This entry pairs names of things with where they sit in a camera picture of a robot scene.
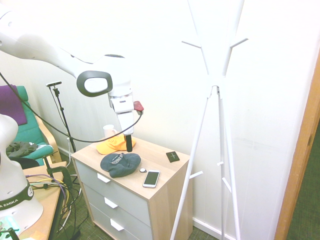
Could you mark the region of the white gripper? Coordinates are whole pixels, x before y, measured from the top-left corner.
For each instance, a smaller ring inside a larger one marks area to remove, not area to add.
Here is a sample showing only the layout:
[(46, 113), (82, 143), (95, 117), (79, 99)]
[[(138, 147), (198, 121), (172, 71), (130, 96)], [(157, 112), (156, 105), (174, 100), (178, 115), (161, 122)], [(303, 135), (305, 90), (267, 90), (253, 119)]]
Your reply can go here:
[(126, 151), (133, 151), (132, 134), (134, 133), (134, 102), (131, 95), (111, 98), (111, 105), (117, 115), (121, 130), (125, 136)]

